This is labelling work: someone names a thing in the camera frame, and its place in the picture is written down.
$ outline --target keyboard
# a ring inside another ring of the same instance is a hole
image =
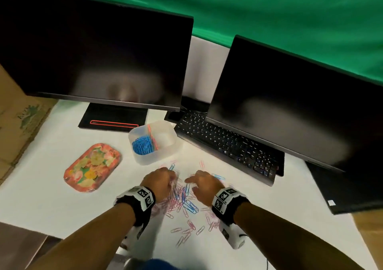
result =
[[[205,121],[206,114],[187,111],[174,130],[185,141],[272,186],[283,176],[285,154]]]

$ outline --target white table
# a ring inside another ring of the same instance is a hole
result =
[[[162,163],[179,160],[180,164],[184,164],[183,175],[187,176],[199,169],[199,161],[203,160],[206,171],[225,176],[227,182],[245,193],[252,203],[319,236],[366,270],[377,269],[351,215],[331,214],[302,160],[286,154],[285,176],[277,176],[273,187],[262,184],[185,141],[182,141],[182,150],[176,156],[140,166],[131,154],[127,133],[78,127],[87,106],[88,103],[59,101],[53,108],[13,173],[0,186],[1,222],[65,238],[109,209],[116,195],[139,184],[144,175]],[[165,113],[149,110],[146,122],[163,119]],[[98,190],[88,194],[76,192],[63,181],[64,171],[88,147],[99,142],[119,150],[122,161]],[[175,266],[182,267],[190,262],[197,268],[203,265],[208,269],[219,269],[236,263],[237,268],[246,265],[257,266],[252,267],[254,269],[266,268],[266,261],[262,260],[263,256],[253,244],[247,243],[246,247],[234,251],[223,242],[219,233],[211,234],[204,242],[193,240],[188,245],[185,243],[188,253],[193,255],[180,259],[169,253],[174,252],[172,235],[160,230],[154,245],[154,256],[164,258]],[[224,252],[228,253],[224,255],[232,257],[221,258],[222,252],[208,247],[206,241],[221,243]]]

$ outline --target pink floral tray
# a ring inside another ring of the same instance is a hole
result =
[[[96,190],[117,167],[120,159],[120,152],[109,145],[94,144],[65,170],[64,180],[80,192]]]

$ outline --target person's left hand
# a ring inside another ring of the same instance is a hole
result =
[[[160,203],[168,197],[170,184],[176,177],[174,171],[162,167],[146,175],[140,185],[149,187],[156,196],[156,203]]]

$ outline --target green backdrop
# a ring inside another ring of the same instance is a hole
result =
[[[113,1],[191,15],[194,36],[227,47],[240,34],[383,82],[383,0]]]

